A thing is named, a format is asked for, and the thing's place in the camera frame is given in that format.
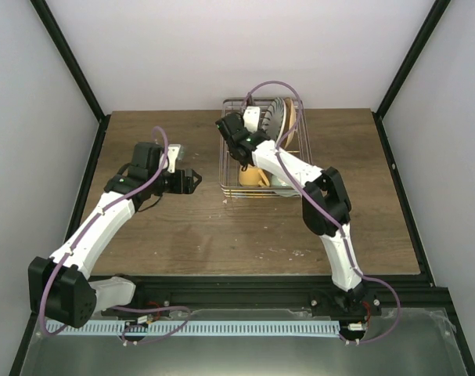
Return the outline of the yellow mug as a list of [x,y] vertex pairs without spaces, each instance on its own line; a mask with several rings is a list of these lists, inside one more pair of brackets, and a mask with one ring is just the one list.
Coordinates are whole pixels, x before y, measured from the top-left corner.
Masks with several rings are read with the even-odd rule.
[[269,179],[261,168],[247,165],[239,170],[239,184],[247,187],[270,187]]

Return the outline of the celadon green bowl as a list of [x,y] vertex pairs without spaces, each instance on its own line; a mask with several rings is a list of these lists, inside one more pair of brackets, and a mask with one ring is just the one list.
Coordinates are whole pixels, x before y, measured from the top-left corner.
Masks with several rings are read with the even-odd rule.
[[299,193],[276,175],[270,176],[270,187],[280,197],[298,197]]

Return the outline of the blue striped white plate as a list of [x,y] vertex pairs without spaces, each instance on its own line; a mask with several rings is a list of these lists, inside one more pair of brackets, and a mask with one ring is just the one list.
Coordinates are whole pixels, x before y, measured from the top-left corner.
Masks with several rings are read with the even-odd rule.
[[278,141],[286,124],[286,103],[282,98],[275,98],[268,106],[261,122],[263,130],[271,139]]

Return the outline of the beige bird pattern plate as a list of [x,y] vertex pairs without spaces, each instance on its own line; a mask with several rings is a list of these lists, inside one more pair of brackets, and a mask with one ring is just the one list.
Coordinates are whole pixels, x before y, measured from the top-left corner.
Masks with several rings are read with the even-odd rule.
[[280,147],[286,149],[295,136],[296,131],[294,130],[294,124],[297,120],[297,111],[292,98],[287,97],[284,98],[283,101],[285,103],[284,125],[279,132],[277,140],[280,140],[284,135],[287,135],[287,137],[280,143]]

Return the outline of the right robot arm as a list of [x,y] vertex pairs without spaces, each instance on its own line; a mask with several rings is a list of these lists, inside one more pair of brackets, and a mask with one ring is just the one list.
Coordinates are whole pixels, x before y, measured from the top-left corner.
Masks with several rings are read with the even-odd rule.
[[368,294],[351,241],[351,202],[344,181],[335,168],[323,169],[293,156],[265,131],[251,133],[243,115],[233,112],[215,122],[229,151],[243,170],[250,167],[269,172],[300,194],[306,227],[319,236],[326,250],[336,310],[350,316],[364,308]]

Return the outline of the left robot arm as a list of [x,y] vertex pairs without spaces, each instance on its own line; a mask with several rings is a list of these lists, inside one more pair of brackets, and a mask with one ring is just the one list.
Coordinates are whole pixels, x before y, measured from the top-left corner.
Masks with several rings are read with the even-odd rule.
[[115,306],[129,316],[146,309],[147,298],[133,280],[91,282],[89,277],[108,243],[145,201],[166,193],[194,193],[202,177],[191,168],[177,168],[182,155],[180,144],[137,143],[131,161],[107,182],[98,204],[75,233],[49,258],[34,258],[28,267],[29,297],[40,324],[52,319],[80,328],[95,313]]

